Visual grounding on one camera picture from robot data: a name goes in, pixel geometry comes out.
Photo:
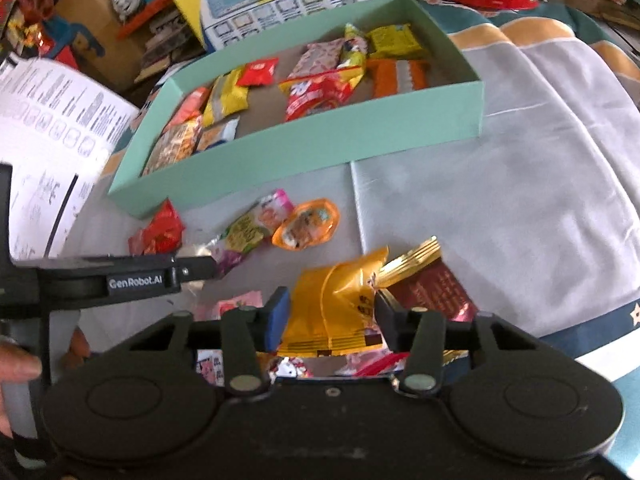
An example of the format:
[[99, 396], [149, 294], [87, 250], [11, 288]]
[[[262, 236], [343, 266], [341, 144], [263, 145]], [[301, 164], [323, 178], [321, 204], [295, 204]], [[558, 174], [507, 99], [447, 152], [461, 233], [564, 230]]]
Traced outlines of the person's left hand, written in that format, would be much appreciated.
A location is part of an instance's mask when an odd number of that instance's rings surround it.
[[[82, 330], [77, 327], [70, 340], [70, 348], [61, 360], [62, 367], [73, 370], [91, 356], [91, 349]], [[1, 339], [0, 379], [1, 385], [22, 384], [38, 378], [42, 371], [40, 359], [18, 348], [7, 339]]]

